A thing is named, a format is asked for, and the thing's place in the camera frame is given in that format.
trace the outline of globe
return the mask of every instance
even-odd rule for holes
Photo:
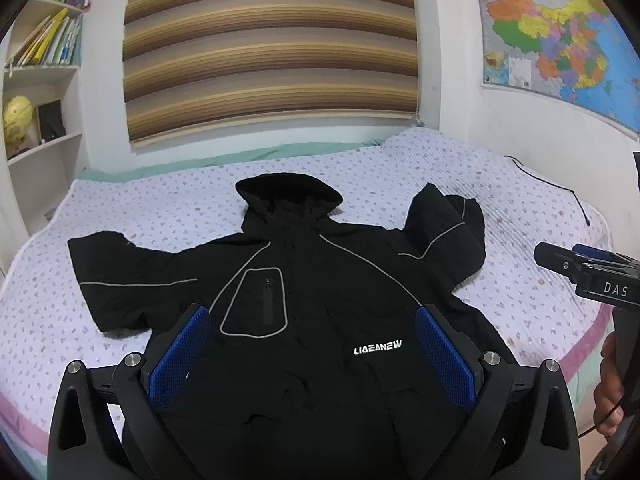
[[[12,150],[17,150],[27,135],[27,129],[33,118],[33,106],[22,95],[9,100],[2,114],[4,142]]]

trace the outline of gray piping outline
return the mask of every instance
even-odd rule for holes
[[[412,298],[414,298],[415,303],[418,304],[418,306],[422,306],[422,303],[420,301],[418,301],[418,298],[416,298],[412,293],[409,292],[409,289],[406,288],[402,283],[400,283],[398,280],[396,280],[391,274],[387,274],[384,270],[380,269],[380,267],[378,267],[375,263],[370,262],[369,260],[367,260],[364,256],[360,256],[357,253],[354,253],[353,251],[348,250],[347,248],[344,248],[338,244],[334,244],[332,241],[327,240],[325,237],[323,237],[322,235],[319,235],[319,237],[322,238],[322,240],[324,240],[325,242],[327,242],[329,245],[332,245],[334,247],[337,247],[338,249],[342,249],[343,251],[348,252],[349,254],[353,254],[353,256],[355,256],[356,258],[359,258],[361,260],[363,260],[364,262],[367,262],[370,266],[375,267],[377,270],[379,270],[380,272],[382,272],[382,274],[384,274],[386,277],[394,280],[398,285],[400,285],[404,291],[411,296]]]
[[[284,326],[278,330],[277,332],[273,332],[271,334],[266,334],[266,335],[253,335],[253,334],[240,334],[240,333],[231,333],[231,332],[225,332],[224,330],[222,330],[222,326],[224,325],[225,321],[226,321],[226,317],[229,315],[229,313],[231,312],[231,307],[234,306],[234,301],[236,300],[236,296],[238,295],[238,291],[240,290],[240,287],[242,286],[242,282],[244,282],[244,278],[246,277],[248,272],[257,272],[258,270],[277,270],[278,274],[280,275],[280,284],[282,285],[282,306],[284,307]],[[242,278],[240,279],[240,283],[238,283],[238,287],[236,287],[236,291],[234,292],[234,296],[231,298],[231,303],[229,303],[229,307],[225,312],[225,317],[222,318],[222,323],[220,323],[220,333],[223,333],[224,335],[228,335],[228,336],[239,336],[239,337],[250,337],[252,339],[265,339],[267,337],[271,337],[274,336],[276,334],[279,334],[280,332],[282,332],[284,329],[286,329],[287,325],[289,324],[289,318],[287,317],[287,300],[285,299],[285,290],[284,290],[284,278],[282,277],[282,271],[280,270],[279,267],[259,267],[258,269],[247,269],[245,270],[245,272],[242,274]]]
[[[213,303],[211,303],[211,306],[209,307],[209,313],[211,313],[211,311],[213,310],[213,307],[216,306],[216,302],[220,299],[220,296],[222,296],[222,293],[226,290],[226,288],[231,285],[231,282],[236,279],[238,277],[238,274],[240,274],[242,272],[242,270],[249,265],[249,263],[251,262],[251,260],[253,260],[258,254],[260,254],[263,250],[265,250],[267,247],[269,247],[271,245],[271,242],[267,243],[263,248],[258,249],[257,251],[255,251],[255,254],[249,258],[247,261],[245,261],[244,265],[242,267],[240,267],[236,273],[231,277],[231,279],[226,282],[226,285],[224,287],[222,287],[220,289],[220,292],[218,293],[218,295],[216,296],[216,299],[213,300]]]
[[[447,229],[446,231],[444,231],[443,233],[440,233],[438,236],[436,236],[433,240],[431,240],[431,242],[429,243],[429,245],[427,245],[427,248],[424,250],[424,252],[422,253],[422,256],[413,256],[412,254],[409,253],[398,253],[398,256],[411,256],[412,258],[415,258],[416,260],[421,260],[423,259],[427,253],[429,252],[429,249],[431,249],[431,246],[436,243],[440,238],[442,238],[445,234],[450,233],[451,231],[453,231],[453,229],[455,229],[456,227],[460,227],[461,225],[464,225],[464,222],[460,222],[459,224],[454,225],[453,227],[450,227],[449,229]]]
[[[197,278],[189,278],[188,280],[178,280],[171,283],[105,283],[105,282],[80,282],[78,285],[105,285],[105,286],[171,286],[178,283],[197,282]]]

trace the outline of silver bolt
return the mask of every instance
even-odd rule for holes
[[[550,372],[557,372],[560,369],[560,365],[558,364],[558,361],[554,361],[553,359],[547,359],[545,361],[545,366],[546,366],[546,369],[549,370]]]
[[[82,368],[82,363],[80,361],[71,361],[69,366],[66,367],[66,371],[70,374],[75,374],[80,371],[80,368]]]
[[[484,354],[484,362],[488,365],[495,366],[500,364],[500,356],[495,352],[487,352]]]
[[[124,364],[127,366],[136,366],[140,362],[140,359],[140,354],[133,352],[124,358]]]

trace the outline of black cord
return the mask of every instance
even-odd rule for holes
[[[609,412],[609,413],[607,413],[607,415],[605,415],[605,416],[602,418],[602,420],[601,420],[600,422],[598,422],[598,423],[597,423],[597,424],[595,424],[594,426],[591,426],[587,431],[583,431],[580,435],[578,435],[578,438],[582,438],[582,437],[584,437],[584,436],[587,436],[588,434],[590,434],[590,433],[591,433],[591,431],[595,430],[598,426],[603,425],[603,424],[607,421],[607,419],[608,419],[611,415],[613,415],[613,412],[615,412],[615,411],[620,407],[620,404],[621,404],[621,403],[622,403],[622,399],[620,399],[620,400],[618,401],[618,403],[617,403],[617,404],[616,404],[616,405],[615,405],[615,406],[610,410],[610,412]]]
[[[589,221],[587,213],[584,212],[584,208],[582,207],[582,204],[580,203],[580,199],[578,199],[578,196],[576,195],[576,193],[575,193],[575,191],[573,189],[569,189],[568,187],[558,186],[558,184],[554,184],[553,182],[549,182],[549,181],[545,180],[544,178],[540,178],[538,176],[530,174],[529,171],[525,170],[524,168],[521,168],[521,166],[524,166],[524,164],[522,164],[517,158],[515,158],[514,156],[511,156],[511,155],[504,155],[504,156],[507,157],[507,158],[510,158],[513,161],[513,163],[515,164],[516,168],[518,168],[521,172],[528,174],[531,178],[535,178],[536,180],[539,180],[540,182],[544,182],[545,184],[549,184],[550,186],[557,187],[558,189],[562,189],[564,191],[568,191],[569,193],[571,193],[574,196],[575,201],[580,206],[580,210],[582,211],[582,215],[584,216],[584,221],[587,222],[587,227],[591,226],[591,222]]]

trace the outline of chest pocket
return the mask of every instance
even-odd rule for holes
[[[284,279],[278,267],[245,270],[220,332],[228,336],[270,337],[287,327]]]

